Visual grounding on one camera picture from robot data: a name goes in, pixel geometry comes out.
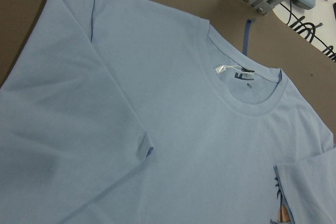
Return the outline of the light blue t-shirt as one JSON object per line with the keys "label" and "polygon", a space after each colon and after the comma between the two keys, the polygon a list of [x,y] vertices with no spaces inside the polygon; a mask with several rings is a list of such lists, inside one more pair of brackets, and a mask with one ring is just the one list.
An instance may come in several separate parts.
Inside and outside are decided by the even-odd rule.
{"label": "light blue t-shirt", "polygon": [[283,70],[148,0],[47,0],[1,87],[1,223],[335,223]]}

